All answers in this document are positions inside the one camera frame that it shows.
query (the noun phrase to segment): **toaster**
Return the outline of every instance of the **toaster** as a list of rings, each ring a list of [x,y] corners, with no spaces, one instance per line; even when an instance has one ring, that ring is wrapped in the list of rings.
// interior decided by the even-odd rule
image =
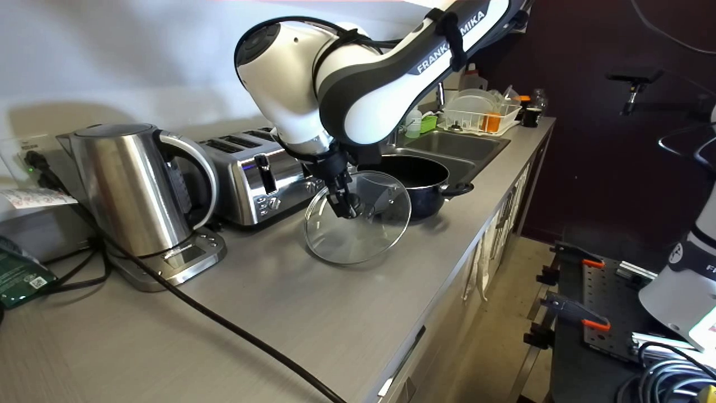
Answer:
[[[220,135],[200,142],[220,180],[216,217],[260,226],[304,206],[317,181],[287,154],[270,128]]]

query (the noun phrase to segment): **white cabinet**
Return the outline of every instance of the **white cabinet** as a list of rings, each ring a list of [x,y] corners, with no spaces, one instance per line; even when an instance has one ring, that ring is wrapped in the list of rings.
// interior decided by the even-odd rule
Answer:
[[[488,286],[499,269],[503,247],[515,226],[531,164],[506,193],[503,202],[488,219],[471,257],[460,266],[445,296],[426,321],[413,349],[383,397],[383,403],[431,403],[442,402],[456,380],[460,351],[476,312],[488,302]]]

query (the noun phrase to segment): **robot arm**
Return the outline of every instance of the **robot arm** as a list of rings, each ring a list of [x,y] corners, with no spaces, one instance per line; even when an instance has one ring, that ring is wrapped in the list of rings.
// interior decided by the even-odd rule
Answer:
[[[315,18],[275,18],[248,29],[234,68],[279,142],[329,189],[341,217],[351,217],[350,161],[375,151],[449,69],[507,32],[523,0],[456,0],[431,10],[388,51]]]

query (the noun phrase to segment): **kitchen appliance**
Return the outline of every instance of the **kitchen appliance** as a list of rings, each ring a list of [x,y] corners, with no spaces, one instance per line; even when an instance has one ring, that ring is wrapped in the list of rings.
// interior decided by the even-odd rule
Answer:
[[[200,142],[214,161],[216,217],[262,226],[304,206],[320,183],[273,137],[270,128],[240,129]]]
[[[182,284],[216,265],[225,244],[203,229],[216,204],[216,175],[202,146],[155,126],[90,126],[69,135],[83,191],[98,229],[157,275]],[[176,161],[203,177],[205,206],[194,206]],[[140,292],[162,286],[109,247],[109,259]]]

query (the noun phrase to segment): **gray countertop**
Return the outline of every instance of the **gray countertop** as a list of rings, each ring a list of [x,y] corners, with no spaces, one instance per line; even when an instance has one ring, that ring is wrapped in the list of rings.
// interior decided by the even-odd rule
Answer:
[[[507,147],[417,222],[384,259],[335,269],[300,238],[301,212],[263,230],[221,230],[224,262],[182,290],[285,351],[347,402],[375,402],[467,259],[488,217],[552,128],[515,128]],[[171,294],[115,275],[90,299],[53,296],[0,324],[0,402],[325,402],[292,371]]]

